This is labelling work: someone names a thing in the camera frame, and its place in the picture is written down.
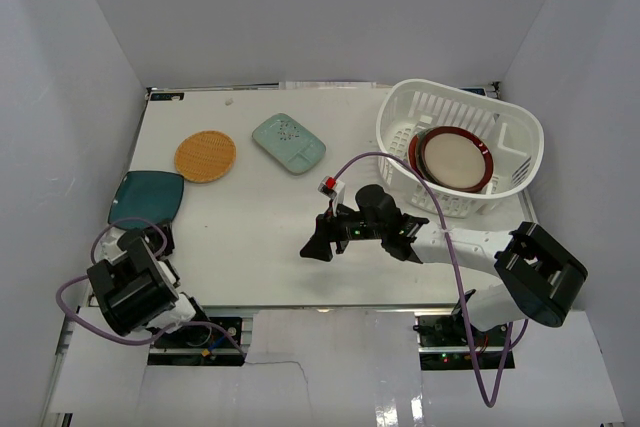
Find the dark teal square plate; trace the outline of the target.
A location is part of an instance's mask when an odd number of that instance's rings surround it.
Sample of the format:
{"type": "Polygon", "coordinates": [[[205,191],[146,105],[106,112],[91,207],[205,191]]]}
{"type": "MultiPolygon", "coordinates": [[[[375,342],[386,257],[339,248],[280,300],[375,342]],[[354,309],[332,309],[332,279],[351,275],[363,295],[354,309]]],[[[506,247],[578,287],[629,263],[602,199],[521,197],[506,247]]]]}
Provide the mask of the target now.
{"type": "Polygon", "coordinates": [[[155,170],[129,171],[123,177],[111,203],[107,222],[118,222],[124,230],[146,228],[143,218],[159,225],[177,216],[184,195],[184,177],[155,170]]]}

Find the red and teal floral plate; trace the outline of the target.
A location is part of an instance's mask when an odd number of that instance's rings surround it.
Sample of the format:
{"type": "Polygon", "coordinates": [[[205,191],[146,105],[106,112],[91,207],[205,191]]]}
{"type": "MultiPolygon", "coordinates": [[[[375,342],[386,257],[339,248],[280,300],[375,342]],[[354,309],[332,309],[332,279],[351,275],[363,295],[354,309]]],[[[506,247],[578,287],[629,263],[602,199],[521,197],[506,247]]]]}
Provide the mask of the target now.
{"type": "Polygon", "coordinates": [[[421,173],[420,170],[417,166],[417,161],[416,161],[416,146],[418,144],[418,136],[414,135],[411,139],[411,141],[409,142],[408,148],[407,148],[407,158],[409,161],[409,164],[412,168],[412,170],[418,175],[419,178],[421,178],[421,173]]]}

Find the red rimmed beige bowl plate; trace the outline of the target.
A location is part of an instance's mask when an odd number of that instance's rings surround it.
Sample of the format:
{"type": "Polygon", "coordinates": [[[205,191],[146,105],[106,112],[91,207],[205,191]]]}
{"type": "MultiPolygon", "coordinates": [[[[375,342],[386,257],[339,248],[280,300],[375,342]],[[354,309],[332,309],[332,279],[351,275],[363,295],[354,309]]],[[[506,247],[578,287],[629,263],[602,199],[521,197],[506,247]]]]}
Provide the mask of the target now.
{"type": "Polygon", "coordinates": [[[433,128],[424,158],[416,161],[432,183],[465,193],[479,193],[494,173],[494,159],[485,142],[454,126],[433,128]]]}

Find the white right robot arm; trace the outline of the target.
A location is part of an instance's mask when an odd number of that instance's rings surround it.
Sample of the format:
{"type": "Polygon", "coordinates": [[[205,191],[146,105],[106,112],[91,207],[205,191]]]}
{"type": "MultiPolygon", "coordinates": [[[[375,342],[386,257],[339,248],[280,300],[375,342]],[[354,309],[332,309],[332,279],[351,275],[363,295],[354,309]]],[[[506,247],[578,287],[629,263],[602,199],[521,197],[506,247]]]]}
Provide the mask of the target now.
{"type": "Polygon", "coordinates": [[[465,292],[454,311],[452,335],[466,346],[509,322],[561,327],[588,278],[582,263],[533,222],[512,231],[445,230],[402,212],[377,184],[356,192],[354,208],[343,203],[342,182],[329,178],[319,190],[329,206],[317,216],[303,258],[329,262],[353,241],[378,240],[399,261],[458,264],[499,279],[496,286],[465,292]]]}

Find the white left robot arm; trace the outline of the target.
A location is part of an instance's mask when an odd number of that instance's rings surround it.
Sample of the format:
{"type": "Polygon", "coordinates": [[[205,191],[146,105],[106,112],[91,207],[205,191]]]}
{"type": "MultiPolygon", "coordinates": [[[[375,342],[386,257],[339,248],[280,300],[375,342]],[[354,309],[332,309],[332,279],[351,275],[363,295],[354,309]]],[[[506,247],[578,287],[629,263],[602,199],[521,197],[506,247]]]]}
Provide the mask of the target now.
{"type": "Polygon", "coordinates": [[[116,334],[166,328],[169,334],[177,331],[191,346],[209,339],[211,321],[197,301],[181,290],[181,277],[170,262],[174,248],[168,219],[124,232],[112,227],[95,242],[88,280],[116,334]]]}

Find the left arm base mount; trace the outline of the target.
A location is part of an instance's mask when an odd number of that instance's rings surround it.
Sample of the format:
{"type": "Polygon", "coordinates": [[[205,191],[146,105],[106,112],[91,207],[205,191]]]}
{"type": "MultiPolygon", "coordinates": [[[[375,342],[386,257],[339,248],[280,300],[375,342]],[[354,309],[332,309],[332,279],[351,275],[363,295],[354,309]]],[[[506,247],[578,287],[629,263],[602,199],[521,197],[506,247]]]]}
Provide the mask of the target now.
{"type": "Polygon", "coordinates": [[[242,317],[209,317],[218,329],[209,326],[184,327],[163,335],[150,349],[149,366],[165,367],[240,367],[244,352],[240,353],[229,338],[242,345],[242,317]]]}

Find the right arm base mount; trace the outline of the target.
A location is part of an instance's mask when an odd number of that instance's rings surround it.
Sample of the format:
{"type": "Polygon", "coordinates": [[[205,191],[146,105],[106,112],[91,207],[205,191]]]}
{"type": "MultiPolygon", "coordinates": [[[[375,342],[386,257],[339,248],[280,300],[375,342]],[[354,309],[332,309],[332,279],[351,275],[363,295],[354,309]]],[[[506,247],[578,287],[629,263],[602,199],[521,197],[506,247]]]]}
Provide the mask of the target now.
{"type": "MultiPolygon", "coordinates": [[[[452,315],[421,315],[413,327],[419,344],[423,372],[472,371],[469,345],[461,319],[452,315]]],[[[472,329],[474,346],[481,370],[496,370],[500,363],[507,325],[487,332],[472,329]]]]}

